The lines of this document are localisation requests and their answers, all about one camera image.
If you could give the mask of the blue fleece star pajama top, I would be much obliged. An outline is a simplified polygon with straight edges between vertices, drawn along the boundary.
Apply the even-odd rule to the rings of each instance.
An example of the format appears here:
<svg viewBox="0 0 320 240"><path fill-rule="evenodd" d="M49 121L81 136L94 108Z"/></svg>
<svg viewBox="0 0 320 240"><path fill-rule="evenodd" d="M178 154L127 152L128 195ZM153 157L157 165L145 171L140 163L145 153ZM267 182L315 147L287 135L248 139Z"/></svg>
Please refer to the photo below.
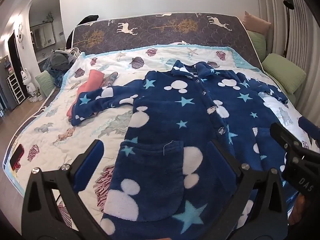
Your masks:
<svg viewBox="0 0 320 240"><path fill-rule="evenodd" d="M281 123L309 150L306 120L290 113L278 88L205 62L176 61L167 72L79 95L71 123L108 108L133 113L114 165L101 228L110 239L205 239L230 200L212 140L253 170L275 168L287 207L287 236L312 236L319 197L306 197L282 178L286 151L271 137Z"/></svg>

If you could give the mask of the pile of grey blue clothes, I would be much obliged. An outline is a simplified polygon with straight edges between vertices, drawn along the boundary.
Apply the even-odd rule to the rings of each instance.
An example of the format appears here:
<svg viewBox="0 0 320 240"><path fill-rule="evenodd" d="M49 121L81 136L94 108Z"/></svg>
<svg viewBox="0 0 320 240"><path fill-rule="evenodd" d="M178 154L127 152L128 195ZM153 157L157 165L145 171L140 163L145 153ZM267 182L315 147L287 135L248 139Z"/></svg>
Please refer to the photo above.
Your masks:
<svg viewBox="0 0 320 240"><path fill-rule="evenodd" d="M55 50L46 59L42 70L46 70L54 79L54 85L61 87L64 75L69 71L81 51L75 47L67 50Z"/></svg>

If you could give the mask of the red black phone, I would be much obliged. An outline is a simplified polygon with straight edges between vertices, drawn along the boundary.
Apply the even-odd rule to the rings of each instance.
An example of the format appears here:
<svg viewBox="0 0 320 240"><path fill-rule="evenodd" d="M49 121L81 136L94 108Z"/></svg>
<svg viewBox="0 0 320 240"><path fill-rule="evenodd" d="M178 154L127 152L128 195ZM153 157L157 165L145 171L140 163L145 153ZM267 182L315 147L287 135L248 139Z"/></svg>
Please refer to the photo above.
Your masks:
<svg viewBox="0 0 320 240"><path fill-rule="evenodd" d="M22 144L19 144L10 159L10 166L13 170L16 168L18 161L21 159L23 154L24 147L22 146Z"/></svg>

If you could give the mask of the green pillow near curtain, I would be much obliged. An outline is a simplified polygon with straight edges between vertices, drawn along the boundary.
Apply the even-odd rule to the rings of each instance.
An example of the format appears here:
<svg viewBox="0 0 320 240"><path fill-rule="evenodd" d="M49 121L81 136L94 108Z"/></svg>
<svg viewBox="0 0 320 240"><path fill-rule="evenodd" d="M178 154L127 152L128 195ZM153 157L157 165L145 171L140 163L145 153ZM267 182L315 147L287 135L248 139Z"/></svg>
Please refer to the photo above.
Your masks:
<svg viewBox="0 0 320 240"><path fill-rule="evenodd" d="M268 54L262 66L268 74L280 82L289 94L294 94L306 78L304 70L278 54Z"/></svg>

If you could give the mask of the white seashell print quilt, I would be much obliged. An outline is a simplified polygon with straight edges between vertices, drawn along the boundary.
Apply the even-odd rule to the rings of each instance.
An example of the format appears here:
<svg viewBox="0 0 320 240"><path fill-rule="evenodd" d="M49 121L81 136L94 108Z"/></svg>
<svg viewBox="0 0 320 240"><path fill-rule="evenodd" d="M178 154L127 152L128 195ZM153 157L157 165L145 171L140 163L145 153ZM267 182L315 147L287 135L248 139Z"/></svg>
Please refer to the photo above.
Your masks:
<svg viewBox="0 0 320 240"><path fill-rule="evenodd" d="M112 86L122 86L133 80L144 79L150 71L170 71L176 61L188 66L205 62L214 69L232 70L278 87L270 77L229 47L169 44L98 55L80 54L64 75L56 98L22 130L15 141L15 147L22 144L24 154L14 170L5 168L13 184L21 193L25 193L33 168L38 167L45 172L71 164L95 139L100 140L104 145L104 155L86 188L80 192L81 200L100 224L119 146L127 132L133 108L131 105L108 108L77 126L72 125L72 116L68 118L67 111L92 69L104 73L104 76L118 72L118 78ZM289 100L288 93L279 89ZM289 106L292 115L301 116L290 100ZM308 143L310 150L319 151L318 140L311 137Z"/></svg>

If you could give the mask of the beige pleated curtain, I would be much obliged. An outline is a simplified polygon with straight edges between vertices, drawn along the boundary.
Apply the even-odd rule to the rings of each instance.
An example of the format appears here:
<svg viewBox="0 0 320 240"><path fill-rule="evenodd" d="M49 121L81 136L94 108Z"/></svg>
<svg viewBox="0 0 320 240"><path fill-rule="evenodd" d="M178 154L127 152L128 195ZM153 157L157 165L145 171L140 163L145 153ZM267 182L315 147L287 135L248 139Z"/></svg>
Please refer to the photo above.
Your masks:
<svg viewBox="0 0 320 240"><path fill-rule="evenodd" d="M283 54L287 37L287 16L283 0L258 0L260 18L271 22L269 53ZM296 109L319 124L319 25L306 1L293 0L290 11L290 38L287 59L306 72L296 93Z"/></svg>

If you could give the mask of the green pillow behind mattress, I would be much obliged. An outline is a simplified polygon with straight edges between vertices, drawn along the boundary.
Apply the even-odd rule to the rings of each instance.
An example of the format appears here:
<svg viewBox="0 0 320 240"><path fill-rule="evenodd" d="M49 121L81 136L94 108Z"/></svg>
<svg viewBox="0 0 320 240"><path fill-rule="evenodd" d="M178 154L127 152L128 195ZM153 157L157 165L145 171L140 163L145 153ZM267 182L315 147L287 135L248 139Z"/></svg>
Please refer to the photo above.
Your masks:
<svg viewBox="0 0 320 240"><path fill-rule="evenodd" d="M258 58L260 62L263 62L266 58L267 46L266 46L266 38L264 35L260 33L256 33L254 31L247 30L248 35L252 41L253 47L257 52Z"/></svg>

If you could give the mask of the white cat figurine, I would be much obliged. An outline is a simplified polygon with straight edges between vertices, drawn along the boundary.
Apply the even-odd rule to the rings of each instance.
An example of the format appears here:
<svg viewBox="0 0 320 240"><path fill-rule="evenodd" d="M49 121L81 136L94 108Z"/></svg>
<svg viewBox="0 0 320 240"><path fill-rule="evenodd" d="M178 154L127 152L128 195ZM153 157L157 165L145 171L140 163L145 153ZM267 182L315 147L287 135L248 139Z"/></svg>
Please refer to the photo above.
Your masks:
<svg viewBox="0 0 320 240"><path fill-rule="evenodd" d="M23 84L26 86L27 92L30 95L30 101L36 102L42 100L42 95L40 93L40 90L35 87L35 85L32 82L32 78L30 73L28 72L27 68L24 68L21 71L22 81Z"/></svg>

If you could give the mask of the pink beige pillow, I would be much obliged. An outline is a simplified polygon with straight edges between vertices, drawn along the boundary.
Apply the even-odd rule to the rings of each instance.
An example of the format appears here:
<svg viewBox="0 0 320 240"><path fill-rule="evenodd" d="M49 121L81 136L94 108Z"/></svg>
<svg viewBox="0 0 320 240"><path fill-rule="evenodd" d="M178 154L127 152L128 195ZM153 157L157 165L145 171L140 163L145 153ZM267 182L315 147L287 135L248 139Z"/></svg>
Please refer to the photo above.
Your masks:
<svg viewBox="0 0 320 240"><path fill-rule="evenodd" d="M247 11L244 12L242 23L247 30L259 33L264 36L267 35L268 30L271 26L271 22L258 18Z"/></svg>

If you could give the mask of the dark deer print mattress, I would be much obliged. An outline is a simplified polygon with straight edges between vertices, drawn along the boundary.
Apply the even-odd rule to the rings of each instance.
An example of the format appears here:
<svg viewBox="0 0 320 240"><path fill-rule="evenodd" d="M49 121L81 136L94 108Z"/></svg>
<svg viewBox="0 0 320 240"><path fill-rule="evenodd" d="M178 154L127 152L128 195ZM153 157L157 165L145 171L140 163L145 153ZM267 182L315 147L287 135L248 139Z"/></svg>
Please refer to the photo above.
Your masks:
<svg viewBox="0 0 320 240"><path fill-rule="evenodd" d="M96 20L76 26L71 41L86 54L171 43L230 47L252 66L262 68L243 24L236 16L224 14L175 12Z"/></svg>

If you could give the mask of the green pillow left side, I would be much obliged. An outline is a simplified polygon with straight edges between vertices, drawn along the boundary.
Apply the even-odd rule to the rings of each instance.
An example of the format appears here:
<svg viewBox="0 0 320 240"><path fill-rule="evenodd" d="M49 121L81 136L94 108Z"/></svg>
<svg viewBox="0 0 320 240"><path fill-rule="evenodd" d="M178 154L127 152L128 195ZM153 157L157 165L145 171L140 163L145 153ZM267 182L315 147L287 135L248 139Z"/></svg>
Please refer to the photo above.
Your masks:
<svg viewBox="0 0 320 240"><path fill-rule="evenodd" d="M40 92L45 96L50 96L51 92L55 89L54 78L44 70L35 77L40 86Z"/></svg>

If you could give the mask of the black floor lamp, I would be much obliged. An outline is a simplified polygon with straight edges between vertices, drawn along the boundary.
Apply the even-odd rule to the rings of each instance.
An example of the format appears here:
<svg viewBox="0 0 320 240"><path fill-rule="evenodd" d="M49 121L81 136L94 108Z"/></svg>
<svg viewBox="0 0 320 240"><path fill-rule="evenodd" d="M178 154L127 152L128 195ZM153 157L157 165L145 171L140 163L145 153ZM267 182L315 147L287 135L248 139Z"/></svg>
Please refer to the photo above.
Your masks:
<svg viewBox="0 0 320 240"><path fill-rule="evenodd" d="M286 8L286 16L287 16L287 37L284 49L284 57L287 56L287 51L289 48L289 38L290 38L290 11L295 9L294 1L293 0L283 0L283 4Z"/></svg>

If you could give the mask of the white shelf rack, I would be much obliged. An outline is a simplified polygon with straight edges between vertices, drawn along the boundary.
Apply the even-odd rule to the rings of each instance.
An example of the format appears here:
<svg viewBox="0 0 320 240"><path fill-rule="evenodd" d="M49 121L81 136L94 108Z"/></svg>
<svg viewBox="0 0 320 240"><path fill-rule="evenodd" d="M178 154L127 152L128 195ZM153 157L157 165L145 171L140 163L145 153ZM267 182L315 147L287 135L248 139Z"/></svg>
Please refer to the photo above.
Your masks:
<svg viewBox="0 0 320 240"><path fill-rule="evenodd" d="M15 73L12 73L7 77L7 84L16 103L20 105L25 100L25 95L21 89Z"/></svg>

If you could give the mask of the folded pink garment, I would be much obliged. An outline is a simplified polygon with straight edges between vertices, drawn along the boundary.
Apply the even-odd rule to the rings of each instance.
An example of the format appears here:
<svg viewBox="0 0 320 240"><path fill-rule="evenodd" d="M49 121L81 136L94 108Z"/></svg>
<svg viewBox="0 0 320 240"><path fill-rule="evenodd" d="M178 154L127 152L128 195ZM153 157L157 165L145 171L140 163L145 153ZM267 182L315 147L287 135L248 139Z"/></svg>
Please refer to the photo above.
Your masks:
<svg viewBox="0 0 320 240"><path fill-rule="evenodd" d="M67 111L66 115L68 118L72 116L72 108L76 104L80 93L91 92L93 90L100 88L101 84L103 83L103 80L104 80L104 73L94 69L90 70L87 81L78 88L75 101L72 103L69 110Z"/></svg>

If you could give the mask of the folded blue floral garment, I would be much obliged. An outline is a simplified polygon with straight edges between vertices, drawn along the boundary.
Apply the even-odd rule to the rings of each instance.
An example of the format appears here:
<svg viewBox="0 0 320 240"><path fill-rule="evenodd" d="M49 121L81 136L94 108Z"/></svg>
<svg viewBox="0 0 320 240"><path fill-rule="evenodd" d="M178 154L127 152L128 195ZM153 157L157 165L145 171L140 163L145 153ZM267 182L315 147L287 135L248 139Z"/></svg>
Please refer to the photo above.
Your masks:
<svg viewBox="0 0 320 240"><path fill-rule="evenodd" d="M105 75L100 87L103 88L103 87L112 86L117 78L118 78L118 72L113 72L110 75Z"/></svg>

